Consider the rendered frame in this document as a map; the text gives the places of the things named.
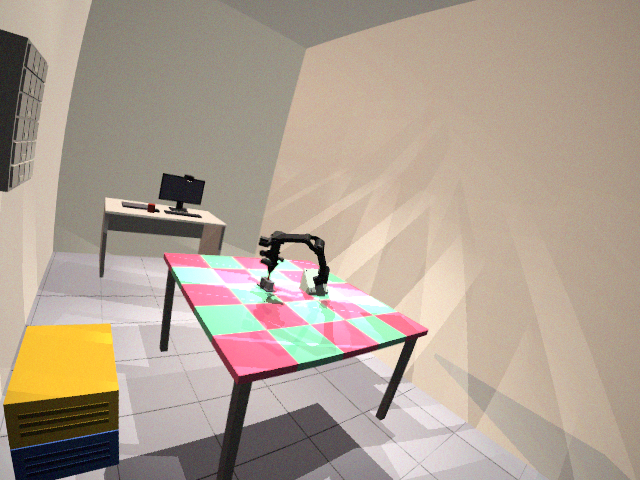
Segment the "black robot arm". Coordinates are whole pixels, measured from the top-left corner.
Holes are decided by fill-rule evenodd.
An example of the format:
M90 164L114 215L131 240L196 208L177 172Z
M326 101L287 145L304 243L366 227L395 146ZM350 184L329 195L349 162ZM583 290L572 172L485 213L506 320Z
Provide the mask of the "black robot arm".
M315 244L313 245L311 240L315 240ZM318 257L319 269L318 276L312 277L316 286L327 284L329 278L330 269L326 265L325 255L324 255L324 240L320 239L317 236L312 236L310 234L285 234L282 231L274 231L269 238L261 236L259 245L263 247L267 247L271 245L270 249L279 251L281 244L285 242L292 243L305 243L308 247L314 251L314 253Z

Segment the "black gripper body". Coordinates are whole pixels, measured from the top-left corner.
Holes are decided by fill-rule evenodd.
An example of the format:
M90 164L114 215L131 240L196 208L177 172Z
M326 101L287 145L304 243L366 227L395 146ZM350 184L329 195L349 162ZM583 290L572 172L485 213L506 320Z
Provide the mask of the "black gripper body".
M284 262L284 258L278 256L278 254L280 254L279 251L275 251L275 250L271 250L270 249L270 250L268 250L268 252L269 252L269 255L267 256L267 258L269 260L266 259L266 258L263 258L260 261L261 264L264 264L266 266L270 266L270 265L273 265L273 263L277 263L277 261L280 261L281 263Z

